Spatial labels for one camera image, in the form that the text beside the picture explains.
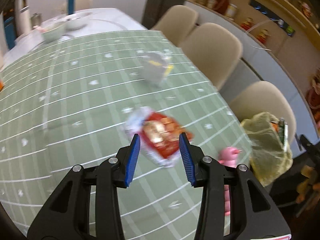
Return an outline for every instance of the metal bolt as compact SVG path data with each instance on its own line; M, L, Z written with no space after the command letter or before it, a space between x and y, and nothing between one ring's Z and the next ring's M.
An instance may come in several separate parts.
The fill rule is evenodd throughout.
M210 162L212 162L212 158L211 158L210 156L204 156L204 157L202 158L202 160L203 160L205 163L210 163Z
M80 165L75 165L75 166L73 166L72 170L73 170L74 172L78 172L78 171L81 170L81 166L80 166Z
M109 159L109 163L111 163L111 164L115 164L115 163L117 163L118 162L118 158L117 157L111 157L110 159Z
M244 165L244 164L240 164L240 165L239 165L239 170L241 170L241 171L247 171L247 169L248 169L248 167L247 167L246 165Z

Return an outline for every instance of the bowl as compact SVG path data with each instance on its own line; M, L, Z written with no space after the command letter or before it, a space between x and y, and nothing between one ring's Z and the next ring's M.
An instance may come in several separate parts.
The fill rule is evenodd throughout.
M66 22L56 22L44 28L41 33L44 42L49 43L56 41L66 32Z
M91 18L91 12L79 12L65 17L67 30L77 30L86 26Z

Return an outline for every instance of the light green bowl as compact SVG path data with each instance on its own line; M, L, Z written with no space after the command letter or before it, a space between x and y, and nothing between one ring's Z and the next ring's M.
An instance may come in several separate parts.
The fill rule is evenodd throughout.
M53 42L61 38L66 32L66 22L57 22L45 27L47 30L42 34L45 43Z

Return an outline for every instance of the plaid tablecloth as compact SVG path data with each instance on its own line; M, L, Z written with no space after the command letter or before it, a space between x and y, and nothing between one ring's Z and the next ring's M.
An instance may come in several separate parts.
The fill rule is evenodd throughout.
M171 56L160 86L139 77L141 53ZM129 144L128 115L140 106L174 117L206 155L235 146L248 163L250 141L210 81L158 31L100 33L49 44L4 69L0 92L0 201L26 233L69 169L99 165ZM126 239L193 239L202 189L182 161L162 168L141 154L134 180L119 189ZM90 227L94 234L95 188Z

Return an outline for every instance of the pink doll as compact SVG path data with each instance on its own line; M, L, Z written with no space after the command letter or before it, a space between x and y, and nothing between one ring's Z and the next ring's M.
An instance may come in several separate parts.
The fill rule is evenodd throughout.
M236 160L238 158L238 154L241 151L235 147L227 147L220 151L219 154L219 163L225 166L235 168L237 166ZM224 185L224 209L225 216L230 215L230 194L229 194L229 186Z

